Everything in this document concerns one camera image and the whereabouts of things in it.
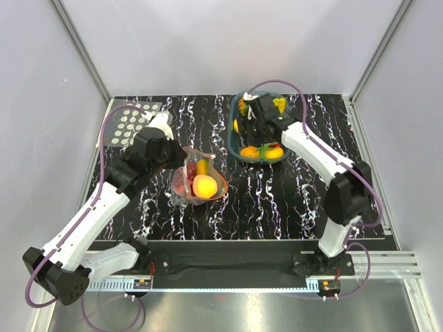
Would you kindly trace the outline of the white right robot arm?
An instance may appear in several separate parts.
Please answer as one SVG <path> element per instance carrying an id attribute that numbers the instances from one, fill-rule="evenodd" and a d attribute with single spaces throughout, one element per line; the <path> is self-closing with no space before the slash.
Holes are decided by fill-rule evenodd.
<path id="1" fill-rule="evenodd" d="M 269 93 L 245 93 L 243 105 L 245 116 L 238 118 L 237 126 L 245 140 L 281 144 L 304 159 L 324 180 L 327 222 L 314 265 L 322 274 L 332 273 L 338 268 L 338 256 L 346 249 L 352 226 L 372 205 L 370 166 L 354 163 L 333 150 L 293 112 L 280 112 Z"/>

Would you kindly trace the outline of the clear zip top bag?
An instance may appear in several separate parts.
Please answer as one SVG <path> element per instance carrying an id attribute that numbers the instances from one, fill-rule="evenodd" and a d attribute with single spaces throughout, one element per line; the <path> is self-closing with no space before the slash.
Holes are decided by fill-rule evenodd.
<path id="1" fill-rule="evenodd" d="M 184 147 L 184 166 L 172 178 L 173 205 L 203 205 L 221 199 L 228 191 L 226 179 L 215 169 L 216 155 Z"/>

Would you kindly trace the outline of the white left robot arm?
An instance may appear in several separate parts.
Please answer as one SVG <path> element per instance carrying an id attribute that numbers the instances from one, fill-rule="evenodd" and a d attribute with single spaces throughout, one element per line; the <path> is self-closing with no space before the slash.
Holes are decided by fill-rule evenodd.
<path id="1" fill-rule="evenodd" d="M 100 172 L 93 194 L 63 230 L 42 249 L 30 247 L 23 254 L 30 273 L 26 303 L 38 306 L 30 298 L 33 284 L 68 306 L 84 294 L 94 277 L 129 269 L 144 273 L 150 258 L 136 240 L 106 250 L 95 259 L 87 259 L 85 254 L 108 222 L 150 184 L 155 173 L 177 169 L 185 159 L 170 125 L 150 124 L 136 134 L 133 145 Z"/>

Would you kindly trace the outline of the pink peach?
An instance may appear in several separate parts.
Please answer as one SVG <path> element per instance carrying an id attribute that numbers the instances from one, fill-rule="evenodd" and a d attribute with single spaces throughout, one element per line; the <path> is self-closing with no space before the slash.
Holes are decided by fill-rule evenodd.
<path id="1" fill-rule="evenodd" d="M 187 177 L 183 175 L 182 171 L 177 170 L 172 179 L 172 189 L 177 195 L 185 196 L 186 184 L 188 184 Z"/>

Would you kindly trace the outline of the purple grape bunch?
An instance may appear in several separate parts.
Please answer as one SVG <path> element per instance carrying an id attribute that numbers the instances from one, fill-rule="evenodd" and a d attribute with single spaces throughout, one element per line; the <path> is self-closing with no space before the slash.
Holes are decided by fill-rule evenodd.
<path id="1" fill-rule="evenodd" d="M 186 165 L 187 180 L 192 183 L 196 175 L 197 175 L 196 164 L 194 162 L 187 163 Z"/>

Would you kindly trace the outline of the yellow green mango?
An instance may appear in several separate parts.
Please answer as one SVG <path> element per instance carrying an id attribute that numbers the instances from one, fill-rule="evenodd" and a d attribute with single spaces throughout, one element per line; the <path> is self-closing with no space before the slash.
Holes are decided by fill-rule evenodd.
<path id="1" fill-rule="evenodd" d="M 209 160 L 202 158 L 196 163 L 196 175 L 209 175 Z"/>

